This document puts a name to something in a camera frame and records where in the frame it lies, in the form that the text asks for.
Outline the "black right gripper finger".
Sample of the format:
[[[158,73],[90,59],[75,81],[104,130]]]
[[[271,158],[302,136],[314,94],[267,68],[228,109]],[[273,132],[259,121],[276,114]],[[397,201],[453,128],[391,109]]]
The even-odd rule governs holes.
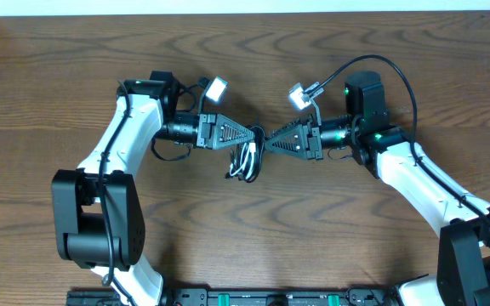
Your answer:
[[[304,141],[300,137],[272,138],[265,142],[265,148],[274,154],[287,155],[301,160],[307,159]]]
[[[296,118],[274,130],[267,138],[268,142],[300,143],[303,138],[303,122],[301,118]]]

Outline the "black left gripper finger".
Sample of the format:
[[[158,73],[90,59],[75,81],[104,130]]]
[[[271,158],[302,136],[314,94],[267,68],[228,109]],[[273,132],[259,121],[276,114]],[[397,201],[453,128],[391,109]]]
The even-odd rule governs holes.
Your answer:
[[[221,114],[216,116],[215,132],[219,139],[252,139],[254,137],[250,129]]]
[[[233,145],[239,145],[254,140],[254,133],[247,129],[233,127],[218,127],[215,129],[212,149],[221,150]]]

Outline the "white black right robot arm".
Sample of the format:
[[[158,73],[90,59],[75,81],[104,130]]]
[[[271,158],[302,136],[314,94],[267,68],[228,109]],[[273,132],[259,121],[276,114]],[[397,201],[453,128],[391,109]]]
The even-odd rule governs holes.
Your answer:
[[[349,147],[355,161],[397,190],[439,238],[437,272],[397,285],[388,305],[490,305],[490,203],[460,186],[390,122],[380,75],[360,71],[345,80],[346,113],[297,120],[274,132],[267,150],[320,160]]]

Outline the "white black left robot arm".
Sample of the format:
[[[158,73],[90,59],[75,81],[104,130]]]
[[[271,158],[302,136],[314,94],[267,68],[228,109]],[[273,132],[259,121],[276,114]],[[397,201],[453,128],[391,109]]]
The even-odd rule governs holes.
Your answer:
[[[163,277],[143,252],[145,220],[135,178],[157,139],[221,150],[250,144],[254,132],[217,113],[177,109],[188,87],[169,71],[119,83],[117,107],[93,151],[51,183],[60,257],[100,275],[124,305],[160,305]]]

